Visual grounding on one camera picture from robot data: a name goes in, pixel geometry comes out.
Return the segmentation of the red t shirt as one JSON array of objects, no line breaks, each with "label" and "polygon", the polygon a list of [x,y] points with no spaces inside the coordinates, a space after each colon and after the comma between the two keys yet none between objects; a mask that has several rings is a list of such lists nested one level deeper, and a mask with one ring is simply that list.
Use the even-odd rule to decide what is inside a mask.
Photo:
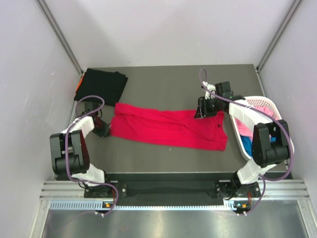
[{"label": "red t shirt", "polygon": [[159,111],[117,103],[111,134],[142,143],[224,151],[228,140],[223,130],[224,114],[195,119],[195,112]]}]

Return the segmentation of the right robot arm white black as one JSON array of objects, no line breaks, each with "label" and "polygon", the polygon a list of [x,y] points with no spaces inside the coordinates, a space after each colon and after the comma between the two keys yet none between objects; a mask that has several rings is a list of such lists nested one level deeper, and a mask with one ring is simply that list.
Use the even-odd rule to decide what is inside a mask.
[{"label": "right robot arm white black", "polygon": [[252,157],[234,173],[231,190],[237,196],[249,191],[259,177],[291,156],[292,144],[288,124],[251,106],[245,97],[235,96],[229,82],[216,85],[202,82],[205,95],[198,99],[196,119],[214,117],[219,112],[238,119],[253,134]]}]

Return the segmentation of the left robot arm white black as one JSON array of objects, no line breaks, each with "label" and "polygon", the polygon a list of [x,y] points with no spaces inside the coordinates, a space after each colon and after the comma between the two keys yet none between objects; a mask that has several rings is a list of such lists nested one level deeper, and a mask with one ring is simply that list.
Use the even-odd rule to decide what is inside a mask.
[{"label": "left robot arm white black", "polygon": [[69,167],[73,179],[89,187],[95,186],[95,191],[105,197],[111,194],[112,184],[107,181],[105,171],[90,163],[85,137],[90,132],[100,138],[110,136],[110,124],[102,120],[98,104],[88,102],[84,106],[82,115],[93,113],[84,118],[77,117],[67,129],[50,136],[52,168],[56,176],[66,178],[66,167]]}]

